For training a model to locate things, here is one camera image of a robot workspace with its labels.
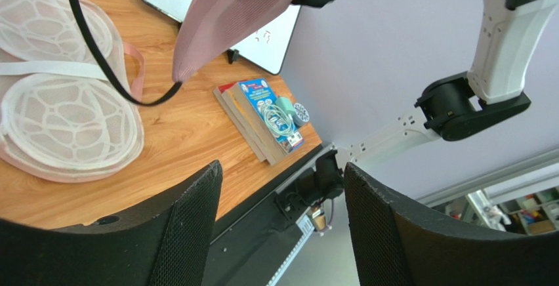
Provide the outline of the floral mesh laundry bag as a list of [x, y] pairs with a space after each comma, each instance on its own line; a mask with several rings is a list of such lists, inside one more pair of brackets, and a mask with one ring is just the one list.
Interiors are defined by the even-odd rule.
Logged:
[[1, 159], [63, 183], [111, 176], [144, 147], [138, 108], [107, 80], [68, 0], [1, 0]]

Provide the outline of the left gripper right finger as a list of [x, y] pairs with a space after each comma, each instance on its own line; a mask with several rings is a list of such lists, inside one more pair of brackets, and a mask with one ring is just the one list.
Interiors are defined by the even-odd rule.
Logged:
[[557, 285], [558, 234], [469, 224], [348, 163], [344, 192], [361, 285]]

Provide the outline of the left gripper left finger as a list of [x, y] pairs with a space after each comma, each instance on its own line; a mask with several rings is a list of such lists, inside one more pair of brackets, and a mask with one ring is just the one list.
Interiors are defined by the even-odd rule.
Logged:
[[201, 285], [222, 186], [213, 161], [88, 226], [1, 221], [2, 285]]

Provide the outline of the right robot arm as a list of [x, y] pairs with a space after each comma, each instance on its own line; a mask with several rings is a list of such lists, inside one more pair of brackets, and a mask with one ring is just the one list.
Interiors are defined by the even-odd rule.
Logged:
[[347, 164], [375, 167], [422, 144], [466, 139], [528, 109], [526, 70], [558, 0], [483, 3], [469, 70], [431, 83], [394, 124], [319, 157], [314, 186], [324, 198], [341, 195]]

